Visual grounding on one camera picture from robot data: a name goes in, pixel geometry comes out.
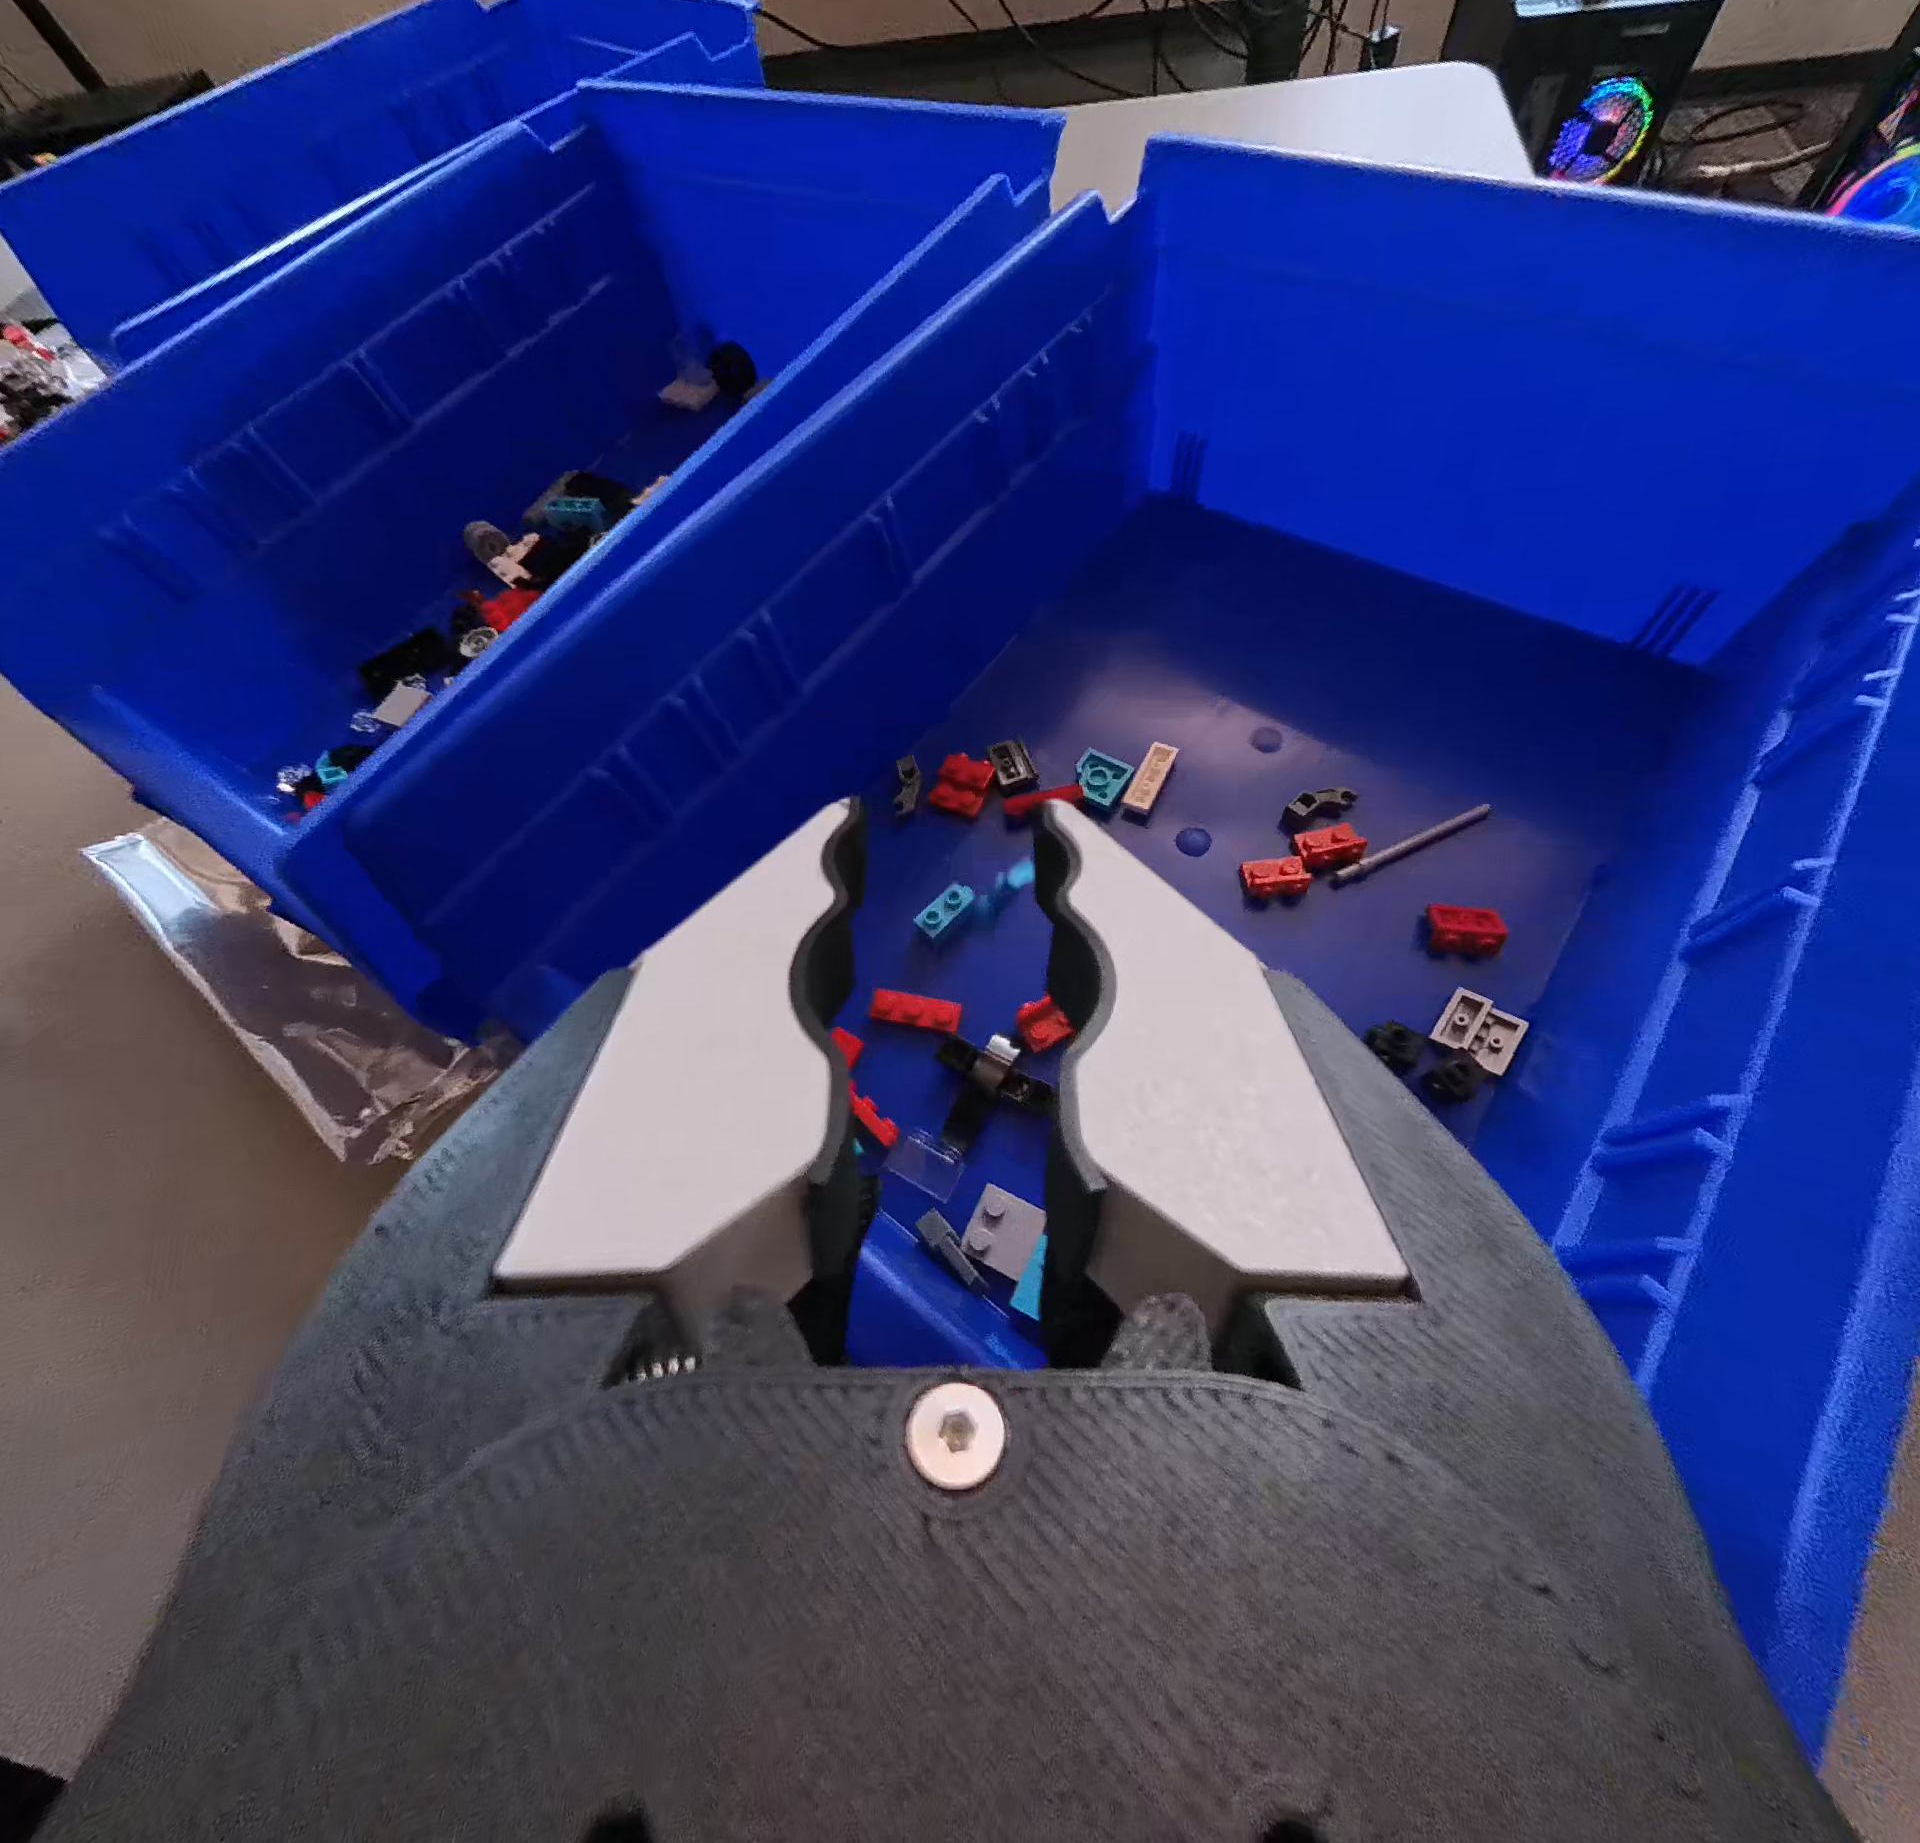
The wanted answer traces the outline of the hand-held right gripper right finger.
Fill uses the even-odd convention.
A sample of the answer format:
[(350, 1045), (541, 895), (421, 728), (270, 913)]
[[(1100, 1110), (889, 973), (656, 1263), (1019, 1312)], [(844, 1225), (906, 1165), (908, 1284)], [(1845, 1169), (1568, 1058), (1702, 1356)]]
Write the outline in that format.
[(1150, 1298), (1202, 1351), (1248, 1298), (1397, 1302), (1416, 1279), (1273, 973), (1081, 810), (1034, 825), (1045, 991), (1071, 1024), (1045, 1158), (1043, 1346), (1088, 1368)]

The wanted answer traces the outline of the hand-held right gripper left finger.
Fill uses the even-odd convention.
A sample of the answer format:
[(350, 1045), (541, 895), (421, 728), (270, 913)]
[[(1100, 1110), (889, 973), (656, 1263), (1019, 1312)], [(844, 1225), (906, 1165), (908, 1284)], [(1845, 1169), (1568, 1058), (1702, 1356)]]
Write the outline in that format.
[(748, 1287), (844, 1354), (871, 1206), (851, 1067), (861, 799), (810, 815), (632, 966), (495, 1255), (510, 1298), (657, 1298), (685, 1339)]

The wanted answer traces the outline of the small toy bricks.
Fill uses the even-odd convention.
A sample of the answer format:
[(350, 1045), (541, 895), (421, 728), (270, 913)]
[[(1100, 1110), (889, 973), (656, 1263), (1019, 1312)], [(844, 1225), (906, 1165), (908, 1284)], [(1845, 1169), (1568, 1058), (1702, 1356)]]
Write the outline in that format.
[[(1154, 744), (1140, 770), (1125, 766), (1100, 752), (1086, 752), (1067, 787), (1039, 787), (1037, 766), (1019, 739), (990, 747), (987, 757), (949, 755), (930, 782), (913, 757), (897, 762), (897, 795), (894, 819), (906, 825), (922, 808), (943, 819), (976, 823), (991, 810), (1028, 834), (1045, 827), (1045, 810), (1091, 813), (1088, 823), (1107, 804), (1125, 815), (1145, 818), (1154, 787), (1171, 772), (1174, 749)], [(1242, 900), (1264, 910), (1305, 900), (1316, 878), (1329, 880), (1339, 868), (1364, 858), (1371, 843), (1347, 819), (1355, 808), (1355, 792), (1322, 787), (1300, 792), (1279, 818), (1286, 849), (1259, 852), (1238, 866)], [(1023, 894), (1037, 890), (1032, 837), (991, 880), (949, 880), (930, 906), (916, 907), (916, 944), (947, 953), (967, 934), (991, 930)], [(1496, 958), (1511, 937), (1506, 918), (1493, 907), (1433, 902), (1422, 910), (1422, 944), (1439, 961), (1474, 964)], [(833, 1029), (833, 1045), (851, 1069), (851, 1115), (854, 1158), (862, 1178), (908, 1187), (922, 1201), (884, 1205), (895, 1230), (876, 1232), (877, 1255), (861, 1260), (854, 1287), (851, 1354), (858, 1361), (922, 1361), (922, 1356), (954, 1356), (965, 1361), (1013, 1361), (1018, 1368), (1039, 1368), (1045, 1323), (1045, 1256), (1049, 1215), (1043, 1201), (1023, 1199), (1004, 1184), (984, 1184), (968, 1221), (961, 1226), (952, 1211), (958, 1182), (967, 1177), (980, 1139), (997, 1115), (1034, 1121), (1034, 1130), (1058, 1125), (1059, 1069), (1071, 1043), (1081, 1034), (1077, 1019), (1059, 991), (1043, 991), (1019, 1002), (1004, 998), (987, 1009), (984, 991), (973, 997), (973, 1014), (995, 1014), (1008, 1023), (991, 1034), (967, 1034), (965, 998), (939, 997), (919, 982), (913, 987), (881, 987), (866, 1005), (867, 1033), (854, 1034), (844, 1024)], [(1378, 1023), (1362, 1036), (1364, 1050), (1392, 1078), (1414, 1079), (1416, 1093), (1433, 1106), (1468, 1106), (1487, 1083), (1502, 1074), (1525, 1034), (1525, 1023), (1462, 990), (1453, 995), (1445, 1014), (1430, 1034), (1401, 1024)], [(939, 1130), (908, 1130), (889, 1119), (876, 1093), (858, 1087), (862, 1058), (876, 1063), (906, 1063), (897, 1053), (903, 1039), (927, 1039), (927, 1063), (939, 1069), (937, 1086), (952, 1095)]]

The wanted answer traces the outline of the large blue storage bin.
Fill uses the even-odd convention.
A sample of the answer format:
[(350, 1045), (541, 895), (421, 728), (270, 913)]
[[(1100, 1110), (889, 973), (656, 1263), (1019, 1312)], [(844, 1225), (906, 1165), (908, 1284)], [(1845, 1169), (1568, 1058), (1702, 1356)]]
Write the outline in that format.
[[(438, 1028), (541, 1034), (911, 752), (1180, 757), (1138, 858), (1350, 1029), (1531, 1024), (1436, 1121), (1618, 1351), (1794, 1733), (1916, 1368), (1916, 238), (1161, 140), (710, 440), (302, 827)], [(1300, 792), (1371, 880), (1250, 907)], [(1487, 961), (1422, 944), (1497, 910)]]

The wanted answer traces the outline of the brown desk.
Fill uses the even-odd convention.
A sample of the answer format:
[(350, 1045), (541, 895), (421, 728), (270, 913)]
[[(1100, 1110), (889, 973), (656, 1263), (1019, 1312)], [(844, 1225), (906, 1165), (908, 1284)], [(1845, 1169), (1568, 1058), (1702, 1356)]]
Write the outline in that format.
[(2, 779), (2, 1738), (69, 1778), (397, 1173), (321, 1145), (83, 858), (145, 813), (15, 690)]

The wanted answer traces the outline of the grey toy axle rod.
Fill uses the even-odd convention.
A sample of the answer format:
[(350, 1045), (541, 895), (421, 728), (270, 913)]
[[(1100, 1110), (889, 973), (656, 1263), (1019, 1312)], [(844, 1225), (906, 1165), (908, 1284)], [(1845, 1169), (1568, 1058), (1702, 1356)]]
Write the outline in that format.
[(1350, 866), (1339, 868), (1333, 873), (1330, 887), (1341, 890), (1341, 887), (1350, 887), (1350, 885), (1355, 885), (1362, 880), (1371, 880), (1381, 870), (1401, 866), (1408, 858), (1422, 856), (1430, 848), (1449, 843), (1449, 840), (1454, 840), (1454, 837), (1459, 837), (1459, 834), (1481, 827), (1489, 818), (1493, 818), (1493, 804), (1483, 801), (1483, 804), (1474, 804), (1474, 808), (1470, 808), (1470, 810), (1465, 810), (1465, 813), (1459, 813), (1459, 815), (1454, 815), (1449, 819), (1441, 819), (1441, 823), (1426, 825), (1425, 830), (1408, 832), (1407, 837), (1401, 837), (1401, 840), (1397, 840), (1397, 843), (1392, 843), (1387, 848), (1369, 848), (1369, 852), (1364, 858), (1358, 858)]

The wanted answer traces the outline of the silver plastic bag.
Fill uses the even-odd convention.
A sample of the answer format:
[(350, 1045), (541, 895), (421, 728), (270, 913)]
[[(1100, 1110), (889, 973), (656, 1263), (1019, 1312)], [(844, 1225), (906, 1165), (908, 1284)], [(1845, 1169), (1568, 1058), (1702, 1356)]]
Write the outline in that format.
[(169, 819), (83, 861), (341, 1164), (416, 1162), (521, 1055), (495, 1028), (476, 1043), (423, 1028)]

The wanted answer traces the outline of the heap of mixed toy parts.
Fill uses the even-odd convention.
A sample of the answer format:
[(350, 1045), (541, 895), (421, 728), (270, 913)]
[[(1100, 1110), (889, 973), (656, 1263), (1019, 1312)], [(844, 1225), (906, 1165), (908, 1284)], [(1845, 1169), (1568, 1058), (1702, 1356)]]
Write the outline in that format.
[(516, 528), (469, 522), (464, 543), (484, 585), (459, 589), (440, 626), (400, 637), (356, 669), (366, 704), (350, 717), (341, 744), (275, 772), (282, 815), (297, 823), (318, 810), (665, 483), (667, 474), (629, 485), (609, 474), (569, 469), (521, 514)]

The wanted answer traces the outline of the pile of bagged toy parts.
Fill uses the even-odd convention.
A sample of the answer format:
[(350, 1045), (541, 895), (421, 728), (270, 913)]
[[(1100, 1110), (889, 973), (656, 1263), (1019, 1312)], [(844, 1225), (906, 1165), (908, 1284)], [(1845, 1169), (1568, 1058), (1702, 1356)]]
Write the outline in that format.
[(110, 372), (87, 353), (49, 345), (20, 322), (2, 322), (2, 444), (106, 385)]

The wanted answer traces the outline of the white table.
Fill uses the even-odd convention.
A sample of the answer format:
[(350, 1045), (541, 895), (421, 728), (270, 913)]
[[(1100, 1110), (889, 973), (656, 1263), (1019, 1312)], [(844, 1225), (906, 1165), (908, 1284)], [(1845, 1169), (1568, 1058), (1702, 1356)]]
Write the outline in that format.
[(1049, 207), (1096, 196), (1115, 216), (1138, 191), (1156, 138), (1441, 173), (1534, 179), (1534, 165), (1493, 71), (1436, 61), (1350, 76), (1072, 106), (1049, 179)]

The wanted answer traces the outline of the computer with glowing fan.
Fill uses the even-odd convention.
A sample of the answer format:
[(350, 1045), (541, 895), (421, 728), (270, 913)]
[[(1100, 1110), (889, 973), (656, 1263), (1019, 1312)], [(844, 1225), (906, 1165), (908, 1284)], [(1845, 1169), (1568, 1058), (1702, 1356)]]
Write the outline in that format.
[(1918, 48), (1912, 45), (1850, 121), (1809, 211), (1918, 231)]

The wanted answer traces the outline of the black computer tower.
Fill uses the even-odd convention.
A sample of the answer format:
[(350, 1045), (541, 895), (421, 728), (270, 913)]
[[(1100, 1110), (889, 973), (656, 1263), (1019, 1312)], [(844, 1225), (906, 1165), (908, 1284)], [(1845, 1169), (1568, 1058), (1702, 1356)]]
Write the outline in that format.
[(1726, 0), (1454, 0), (1441, 61), (1489, 71), (1537, 177), (1641, 179)]

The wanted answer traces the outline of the black bag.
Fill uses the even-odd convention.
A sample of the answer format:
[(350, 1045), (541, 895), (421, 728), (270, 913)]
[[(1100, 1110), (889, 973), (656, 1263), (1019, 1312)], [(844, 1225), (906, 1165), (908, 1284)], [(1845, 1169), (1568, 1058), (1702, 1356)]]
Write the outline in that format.
[(169, 73), (12, 105), (2, 95), (2, 179), (173, 111), (213, 90), (204, 71)]

